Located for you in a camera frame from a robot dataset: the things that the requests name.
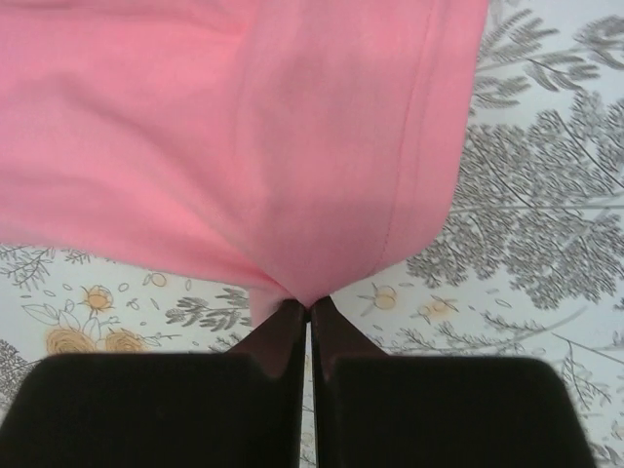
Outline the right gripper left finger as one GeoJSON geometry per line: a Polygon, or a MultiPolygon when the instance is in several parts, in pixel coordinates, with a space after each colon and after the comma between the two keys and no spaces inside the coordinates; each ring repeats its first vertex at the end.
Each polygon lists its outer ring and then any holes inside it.
{"type": "Polygon", "coordinates": [[[1,426],[5,467],[295,467],[305,311],[285,301],[223,353],[59,354],[1,426]]]}

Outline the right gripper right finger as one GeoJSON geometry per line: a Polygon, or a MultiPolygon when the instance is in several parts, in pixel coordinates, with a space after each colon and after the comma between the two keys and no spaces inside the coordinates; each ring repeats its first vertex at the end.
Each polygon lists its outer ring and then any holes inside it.
{"type": "Polygon", "coordinates": [[[564,384],[521,357],[389,355],[329,298],[310,311],[321,467],[591,467],[564,384]]]}

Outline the pink t shirt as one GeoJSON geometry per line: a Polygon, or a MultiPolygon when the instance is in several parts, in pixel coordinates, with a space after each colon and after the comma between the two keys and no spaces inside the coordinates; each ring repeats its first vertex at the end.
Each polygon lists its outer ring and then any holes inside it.
{"type": "Polygon", "coordinates": [[[5,1],[1,239],[246,288],[255,321],[429,246],[485,1],[5,1]]]}

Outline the floral table mat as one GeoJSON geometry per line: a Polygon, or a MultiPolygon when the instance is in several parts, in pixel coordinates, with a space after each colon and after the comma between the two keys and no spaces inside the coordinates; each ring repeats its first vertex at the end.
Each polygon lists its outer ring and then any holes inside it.
{"type": "MultiPolygon", "coordinates": [[[[445,227],[332,298],[391,354],[548,362],[597,465],[622,465],[621,2],[490,3],[445,227]]],[[[1,248],[3,409],[52,351],[223,352],[250,330],[236,284],[1,248]]]]}

